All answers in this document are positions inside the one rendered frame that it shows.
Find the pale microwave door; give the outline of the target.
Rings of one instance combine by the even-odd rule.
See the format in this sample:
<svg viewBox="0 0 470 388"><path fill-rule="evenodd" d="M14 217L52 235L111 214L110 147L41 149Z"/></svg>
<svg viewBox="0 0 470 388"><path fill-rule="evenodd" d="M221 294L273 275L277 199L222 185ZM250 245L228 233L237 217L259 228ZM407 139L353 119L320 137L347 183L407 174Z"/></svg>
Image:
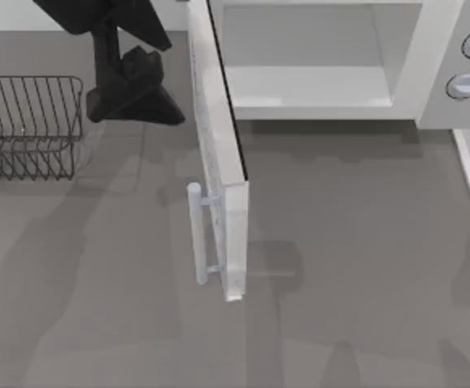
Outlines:
<svg viewBox="0 0 470 388"><path fill-rule="evenodd" d="M227 302L238 302L246 291L250 182L229 93L220 38L216 0L188 0L188 37L194 114L216 244L216 265L195 257L198 282L219 272Z"/></svg>

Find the pale microwave oven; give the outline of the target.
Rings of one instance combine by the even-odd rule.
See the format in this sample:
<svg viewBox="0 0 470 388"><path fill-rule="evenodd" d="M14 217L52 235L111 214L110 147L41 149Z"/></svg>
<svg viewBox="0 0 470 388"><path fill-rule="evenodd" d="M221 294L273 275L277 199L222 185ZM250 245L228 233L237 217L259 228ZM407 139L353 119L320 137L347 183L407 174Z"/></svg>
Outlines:
<svg viewBox="0 0 470 388"><path fill-rule="evenodd" d="M410 120L470 129L470 0L216 0L240 120Z"/></svg>

